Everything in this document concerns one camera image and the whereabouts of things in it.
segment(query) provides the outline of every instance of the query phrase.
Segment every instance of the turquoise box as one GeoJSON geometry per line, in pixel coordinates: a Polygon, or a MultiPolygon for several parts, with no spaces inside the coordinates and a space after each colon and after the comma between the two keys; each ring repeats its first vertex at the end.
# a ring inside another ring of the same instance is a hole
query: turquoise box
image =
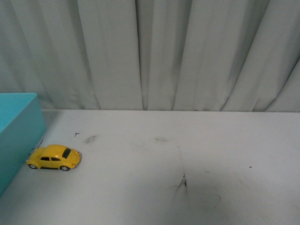
{"type": "Polygon", "coordinates": [[[37,94],[0,94],[0,195],[45,129],[37,94]]]}

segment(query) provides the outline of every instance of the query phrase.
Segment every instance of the white tabletop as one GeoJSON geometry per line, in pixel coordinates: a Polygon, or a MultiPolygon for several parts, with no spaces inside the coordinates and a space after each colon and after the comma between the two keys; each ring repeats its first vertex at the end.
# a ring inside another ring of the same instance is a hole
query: white tabletop
{"type": "Polygon", "coordinates": [[[24,163],[0,224],[300,224],[299,113],[43,114],[41,146],[66,145],[82,161],[68,172],[24,163]]]}

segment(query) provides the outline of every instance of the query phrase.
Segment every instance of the toy car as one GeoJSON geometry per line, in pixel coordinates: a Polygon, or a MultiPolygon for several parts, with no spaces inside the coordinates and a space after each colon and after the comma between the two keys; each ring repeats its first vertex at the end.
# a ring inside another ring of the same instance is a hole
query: toy car
{"type": "Polygon", "coordinates": [[[61,169],[68,171],[77,167],[81,160],[78,151],[63,145],[51,144],[37,148],[26,161],[31,169],[61,169]]]}

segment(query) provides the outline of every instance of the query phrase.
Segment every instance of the gray curtain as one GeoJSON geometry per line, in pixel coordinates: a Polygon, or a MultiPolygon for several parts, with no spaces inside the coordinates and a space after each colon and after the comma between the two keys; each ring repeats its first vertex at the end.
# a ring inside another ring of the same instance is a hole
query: gray curtain
{"type": "Polygon", "coordinates": [[[299,0],[0,0],[0,92],[42,108],[300,111],[299,0]]]}

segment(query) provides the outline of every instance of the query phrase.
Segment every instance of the black mark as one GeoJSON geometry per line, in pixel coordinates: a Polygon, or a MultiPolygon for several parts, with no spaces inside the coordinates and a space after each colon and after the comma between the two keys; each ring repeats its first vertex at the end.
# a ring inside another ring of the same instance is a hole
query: black mark
{"type": "Polygon", "coordinates": [[[186,175],[183,174],[183,177],[184,177],[184,186],[187,186],[187,179],[186,179],[186,175]]]}
{"type": "Polygon", "coordinates": [[[89,137],[88,139],[86,139],[85,141],[84,141],[84,143],[90,143],[90,142],[93,142],[93,141],[95,141],[95,138],[96,138],[97,136],[95,135],[95,136],[92,136],[92,137],[89,137]]]}
{"type": "Polygon", "coordinates": [[[44,140],[44,139],[42,139],[42,141],[41,141],[41,143],[38,145],[37,149],[41,146],[41,144],[43,143],[43,140],[44,140]]]}

